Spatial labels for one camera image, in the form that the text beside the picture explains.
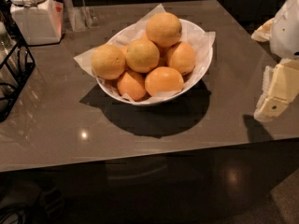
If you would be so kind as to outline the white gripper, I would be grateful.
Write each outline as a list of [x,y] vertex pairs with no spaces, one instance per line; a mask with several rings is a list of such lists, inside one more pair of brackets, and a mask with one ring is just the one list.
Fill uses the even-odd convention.
[[269,41],[271,52],[284,58],[275,67],[265,67],[263,93],[254,112],[258,121],[270,121],[279,117],[299,94],[299,0],[286,0],[274,19],[256,29],[251,38]]

